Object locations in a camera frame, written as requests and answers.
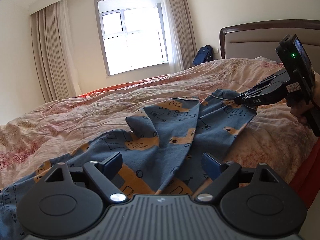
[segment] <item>bedspread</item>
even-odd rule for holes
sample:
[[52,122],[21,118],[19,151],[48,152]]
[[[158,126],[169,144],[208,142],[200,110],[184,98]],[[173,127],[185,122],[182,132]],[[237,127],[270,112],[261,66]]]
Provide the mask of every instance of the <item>bedspread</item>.
[[[282,67],[250,59],[216,60],[130,87],[44,104],[0,126],[0,188],[101,133],[130,130],[125,117],[141,107],[176,97],[203,100],[219,88],[242,92]],[[316,139],[282,101],[258,108],[226,159],[247,167],[266,162],[290,182]]]

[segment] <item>white sheer curtain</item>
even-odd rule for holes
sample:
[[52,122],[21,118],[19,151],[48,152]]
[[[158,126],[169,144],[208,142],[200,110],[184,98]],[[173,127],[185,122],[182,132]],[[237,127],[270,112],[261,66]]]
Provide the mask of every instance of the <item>white sheer curtain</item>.
[[193,67],[196,43],[187,0],[161,0],[171,73]]
[[50,102],[82,94],[72,59],[67,1],[32,14],[31,33],[44,100]]

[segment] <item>blue backpack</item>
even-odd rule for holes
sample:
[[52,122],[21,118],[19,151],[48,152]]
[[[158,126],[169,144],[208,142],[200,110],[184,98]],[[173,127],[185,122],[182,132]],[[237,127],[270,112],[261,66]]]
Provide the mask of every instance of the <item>blue backpack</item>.
[[212,61],[212,60],[213,60],[213,48],[210,45],[207,45],[199,49],[193,61],[193,65],[198,66],[201,63]]

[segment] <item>wooden headboard frame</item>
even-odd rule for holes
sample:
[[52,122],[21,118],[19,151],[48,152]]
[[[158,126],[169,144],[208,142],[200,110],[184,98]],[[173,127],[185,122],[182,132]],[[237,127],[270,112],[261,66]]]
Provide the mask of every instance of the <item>wooden headboard frame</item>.
[[273,20],[264,22],[254,22],[240,24],[230,27],[225,27],[220,31],[220,50],[221,58],[225,58],[225,36],[227,33],[259,30],[259,29],[273,29],[273,28],[301,28],[301,29],[313,29],[320,30],[320,21],[317,20]]

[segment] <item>metal screw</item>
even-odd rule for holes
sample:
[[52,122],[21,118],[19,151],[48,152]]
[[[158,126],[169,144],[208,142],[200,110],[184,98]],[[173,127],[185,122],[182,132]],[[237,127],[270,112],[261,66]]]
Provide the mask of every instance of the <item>metal screw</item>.
[[122,202],[127,198],[125,194],[115,193],[110,196],[110,199],[114,202]]
[[209,202],[213,199],[213,196],[208,193],[202,193],[197,196],[197,200],[201,202]]

